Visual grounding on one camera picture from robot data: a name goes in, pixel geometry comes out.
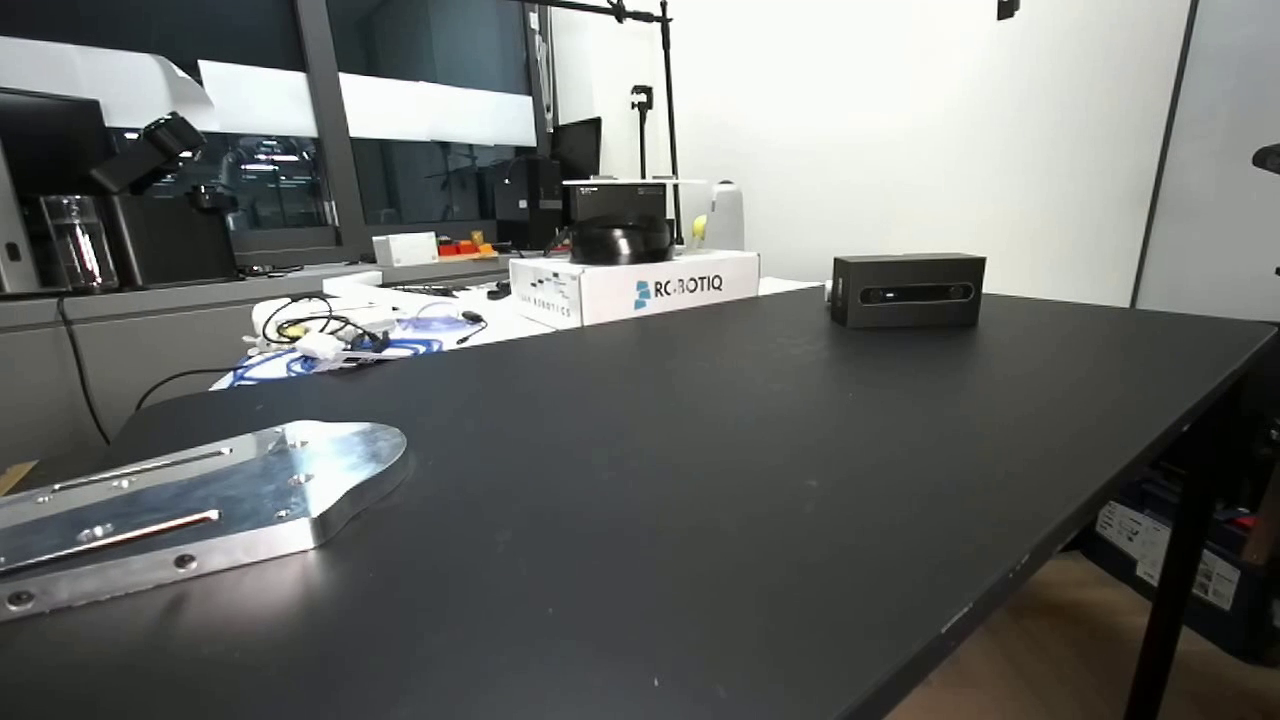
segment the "wooden floor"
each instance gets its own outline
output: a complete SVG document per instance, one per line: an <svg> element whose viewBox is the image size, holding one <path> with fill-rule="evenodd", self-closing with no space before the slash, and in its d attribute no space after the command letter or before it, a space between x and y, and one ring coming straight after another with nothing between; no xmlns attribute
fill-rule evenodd
<svg viewBox="0 0 1280 720"><path fill-rule="evenodd" d="M1124 716L1148 600L1058 555L995 611L890 720ZM1183 631L1165 720L1280 720L1280 669L1252 669Z"/></svg>

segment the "desk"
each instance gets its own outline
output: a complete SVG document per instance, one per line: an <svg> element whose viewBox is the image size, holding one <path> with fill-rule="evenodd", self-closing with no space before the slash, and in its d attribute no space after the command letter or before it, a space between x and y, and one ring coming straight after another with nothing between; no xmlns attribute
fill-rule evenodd
<svg viewBox="0 0 1280 720"><path fill-rule="evenodd" d="M2 716L881 716L1268 339L790 293L165 402L118 454L358 416L415 473L315 555L0 629Z"/></svg>

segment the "small black box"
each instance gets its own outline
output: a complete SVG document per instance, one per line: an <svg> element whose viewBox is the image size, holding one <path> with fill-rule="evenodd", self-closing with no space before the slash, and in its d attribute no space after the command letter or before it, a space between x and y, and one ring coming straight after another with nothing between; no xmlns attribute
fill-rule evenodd
<svg viewBox="0 0 1280 720"><path fill-rule="evenodd" d="M828 312L849 328L977 328L984 255L836 255Z"/></svg>

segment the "blue logo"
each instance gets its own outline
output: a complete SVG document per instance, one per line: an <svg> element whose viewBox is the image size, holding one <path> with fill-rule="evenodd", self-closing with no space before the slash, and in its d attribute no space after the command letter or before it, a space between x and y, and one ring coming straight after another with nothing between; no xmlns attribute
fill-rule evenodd
<svg viewBox="0 0 1280 720"><path fill-rule="evenodd" d="M634 278L634 312L652 302L648 278Z"/></svg>

